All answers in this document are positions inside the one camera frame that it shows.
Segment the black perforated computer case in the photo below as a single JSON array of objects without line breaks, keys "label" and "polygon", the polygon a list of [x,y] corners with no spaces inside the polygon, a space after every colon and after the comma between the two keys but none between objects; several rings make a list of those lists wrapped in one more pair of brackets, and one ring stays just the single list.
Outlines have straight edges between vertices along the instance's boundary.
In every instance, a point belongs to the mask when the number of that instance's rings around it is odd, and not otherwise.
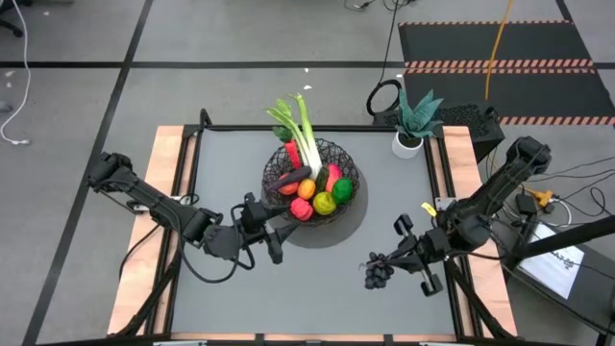
[{"label": "black perforated computer case", "polygon": [[[368,113],[373,117],[374,125],[394,129],[398,120],[398,107],[391,105],[385,111],[374,111],[370,103],[366,105]],[[425,140],[422,148],[431,138],[443,139],[443,128],[446,126],[467,127],[474,145],[475,158],[477,162],[480,162],[504,139],[499,125],[499,114],[492,107],[486,110],[473,104],[445,109],[439,107],[434,119],[441,120],[442,125],[433,131],[434,136]]]}]

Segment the dark purple eggplant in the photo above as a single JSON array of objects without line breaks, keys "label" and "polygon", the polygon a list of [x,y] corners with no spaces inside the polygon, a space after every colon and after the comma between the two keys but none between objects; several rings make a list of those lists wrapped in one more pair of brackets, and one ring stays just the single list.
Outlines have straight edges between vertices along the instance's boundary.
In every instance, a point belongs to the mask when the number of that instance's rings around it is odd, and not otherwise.
[{"label": "dark purple eggplant", "polygon": [[283,177],[280,177],[277,181],[270,184],[266,189],[267,190],[278,190],[284,186],[301,182],[303,179],[306,179],[307,177],[309,177],[311,173],[312,173],[312,170],[309,166],[303,166],[299,169],[296,169],[292,172],[285,174]]}]

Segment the black side stand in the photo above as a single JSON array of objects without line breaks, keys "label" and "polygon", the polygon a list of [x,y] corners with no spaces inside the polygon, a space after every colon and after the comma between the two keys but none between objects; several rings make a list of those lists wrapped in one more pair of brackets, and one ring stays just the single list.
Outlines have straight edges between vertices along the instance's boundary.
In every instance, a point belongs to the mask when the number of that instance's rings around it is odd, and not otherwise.
[{"label": "black side stand", "polygon": [[[562,232],[532,218],[522,226],[512,260],[504,269],[599,334],[615,337],[615,259],[586,245],[609,235],[615,235],[615,215]],[[522,260],[571,246],[578,247],[584,257],[568,299],[561,298],[519,268]]]}]

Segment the round dark grey mat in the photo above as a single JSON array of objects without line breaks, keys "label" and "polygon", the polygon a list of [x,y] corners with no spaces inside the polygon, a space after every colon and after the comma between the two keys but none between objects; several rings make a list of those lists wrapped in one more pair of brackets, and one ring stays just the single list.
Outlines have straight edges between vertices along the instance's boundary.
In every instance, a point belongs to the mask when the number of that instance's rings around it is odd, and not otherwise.
[{"label": "round dark grey mat", "polygon": [[321,249],[338,245],[351,237],[360,227],[368,208],[368,184],[363,172],[357,168],[357,195],[344,213],[320,226],[300,225],[284,243],[308,249]]}]

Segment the red chili pepper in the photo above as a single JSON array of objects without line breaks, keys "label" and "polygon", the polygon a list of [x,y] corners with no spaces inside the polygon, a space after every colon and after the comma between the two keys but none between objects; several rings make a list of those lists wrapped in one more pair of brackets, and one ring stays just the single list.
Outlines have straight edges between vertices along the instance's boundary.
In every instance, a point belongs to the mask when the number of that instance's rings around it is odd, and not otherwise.
[{"label": "red chili pepper", "polygon": [[273,127],[273,134],[283,143],[286,153],[294,169],[303,167],[298,145],[292,132],[286,127]]}]

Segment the green lime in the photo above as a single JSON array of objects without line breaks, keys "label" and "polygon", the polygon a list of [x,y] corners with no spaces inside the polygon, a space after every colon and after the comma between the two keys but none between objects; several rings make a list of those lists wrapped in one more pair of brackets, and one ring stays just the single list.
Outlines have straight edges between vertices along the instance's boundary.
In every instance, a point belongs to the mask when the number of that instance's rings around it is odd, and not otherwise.
[{"label": "green lime", "polygon": [[349,178],[341,178],[332,186],[332,198],[337,205],[347,204],[354,193],[353,181]]}]

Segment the black striped floor mat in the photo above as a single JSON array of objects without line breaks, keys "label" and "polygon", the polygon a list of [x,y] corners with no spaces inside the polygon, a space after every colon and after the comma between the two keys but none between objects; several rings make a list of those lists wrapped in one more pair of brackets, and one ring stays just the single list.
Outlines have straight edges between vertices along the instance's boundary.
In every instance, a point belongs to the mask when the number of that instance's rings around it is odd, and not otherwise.
[{"label": "black striped floor mat", "polygon": [[615,125],[615,104],[569,20],[405,22],[410,105],[493,107],[504,125]]}]

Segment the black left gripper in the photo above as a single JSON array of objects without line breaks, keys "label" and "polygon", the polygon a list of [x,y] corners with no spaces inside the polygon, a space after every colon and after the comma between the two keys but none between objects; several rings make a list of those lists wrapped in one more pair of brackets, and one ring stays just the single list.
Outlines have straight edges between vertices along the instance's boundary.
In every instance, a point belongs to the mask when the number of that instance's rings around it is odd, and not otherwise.
[{"label": "black left gripper", "polygon": [[283,243],[298,229],[291,223],[278,228],[268,225],[271,218],[289,211],[289,206],[269,206],[257,201],[253,193],[244,196],[244,202],[232,207],[231,226],[209,225],[204,233],[204,252],[224,260],[236,260],[239,251],[255,243],[264,242],[274,264],[283,261]]}]

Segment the yellow power connector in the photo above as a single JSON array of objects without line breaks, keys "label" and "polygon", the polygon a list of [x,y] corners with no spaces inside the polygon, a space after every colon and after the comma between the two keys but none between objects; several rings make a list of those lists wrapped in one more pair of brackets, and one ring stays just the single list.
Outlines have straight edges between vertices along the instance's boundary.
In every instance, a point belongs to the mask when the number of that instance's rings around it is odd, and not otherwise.
[{"label": "yellow power connector", "polygon": [[530,194],[531,197],[534,198],[538,206],[542,209],[545,208],[552,201],[554,197],[554,193],[550,190],[540,191],[540,190],[528,189],[528,193]]}]

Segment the dark grape bunch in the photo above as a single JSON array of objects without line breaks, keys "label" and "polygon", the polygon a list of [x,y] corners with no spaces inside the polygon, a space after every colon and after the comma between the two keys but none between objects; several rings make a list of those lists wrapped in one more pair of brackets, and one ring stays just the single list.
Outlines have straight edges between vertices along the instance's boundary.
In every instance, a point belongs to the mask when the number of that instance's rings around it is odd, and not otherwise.
[{"label": "dark grape bunch", "polygon": [[382,253],[370,252],[364,267],[364,287],[368,290],[385,288],[394,274],[394,269],[390,265],[388,257]]}]

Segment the snake plant in white pot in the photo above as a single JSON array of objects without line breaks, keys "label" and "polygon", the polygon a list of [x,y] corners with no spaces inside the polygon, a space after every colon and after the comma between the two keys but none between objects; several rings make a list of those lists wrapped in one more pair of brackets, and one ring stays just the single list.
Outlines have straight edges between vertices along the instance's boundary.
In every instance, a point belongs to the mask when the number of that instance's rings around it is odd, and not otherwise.
[{"label": "snake plant in white pot", "polygon": [[434,130],[442,125],[434,116],[443,98],[435,98],[431,89],[414,107],[406,98],[406,92],[399,92],[397,133],[392,141],[392,151],[400,159],[412,159],[422,148],[428,137],[434,136]]}]

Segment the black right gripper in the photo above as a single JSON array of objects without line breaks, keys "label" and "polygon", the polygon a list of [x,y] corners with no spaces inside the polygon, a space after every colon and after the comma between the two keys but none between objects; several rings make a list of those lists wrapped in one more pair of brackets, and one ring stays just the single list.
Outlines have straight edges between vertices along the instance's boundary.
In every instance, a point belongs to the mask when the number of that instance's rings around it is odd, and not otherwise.
[{"label": "black right gripper", "polygon": [[443,289],[439,278],[431,273],[429,265],[446,258],[451,251],[449,240],[442,228],[436,227],[423,235],[412,233],[413,223],[410,217],[403,213],[394,222],[394,229],[402,240],[396,250],[382,258],[392,267],[398,267],[410,274],[420,273],[423,277],[421,289],[425,296],[430,297]]}]

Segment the red yellow mango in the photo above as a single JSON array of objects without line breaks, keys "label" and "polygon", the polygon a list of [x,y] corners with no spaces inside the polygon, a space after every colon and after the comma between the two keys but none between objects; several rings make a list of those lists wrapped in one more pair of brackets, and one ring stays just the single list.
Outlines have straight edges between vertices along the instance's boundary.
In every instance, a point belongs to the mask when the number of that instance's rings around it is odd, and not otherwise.
[{"label": "red yellow mango", "polygon": [[343,177],[341,169],[336,165],[330,163],[328,165],[329,176],[326,181],[325,189],[327,192],[332,192],[334,184]]}]

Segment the yellow green apple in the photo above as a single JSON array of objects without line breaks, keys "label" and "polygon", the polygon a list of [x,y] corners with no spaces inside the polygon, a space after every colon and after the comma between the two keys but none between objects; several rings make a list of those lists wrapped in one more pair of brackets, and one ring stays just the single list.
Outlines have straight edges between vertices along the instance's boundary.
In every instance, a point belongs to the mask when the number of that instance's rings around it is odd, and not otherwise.
[{"label": "yellow green apple", "polygon": [[330,192],[323,191],[314,196],[312,207],[319,215],[330,215],[336,210],[336,203]]}]

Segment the pink red round fruit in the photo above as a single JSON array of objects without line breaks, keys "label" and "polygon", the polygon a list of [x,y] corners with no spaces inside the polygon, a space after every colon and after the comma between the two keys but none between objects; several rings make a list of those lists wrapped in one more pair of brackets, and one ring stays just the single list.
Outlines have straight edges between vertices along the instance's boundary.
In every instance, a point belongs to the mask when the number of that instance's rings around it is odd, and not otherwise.
[{"label": "pink red round fruit", "polygon": [[297,220],[304,222],[312,217],[314,210],[308,200],[297,197],[290,204],[290,212]]}]

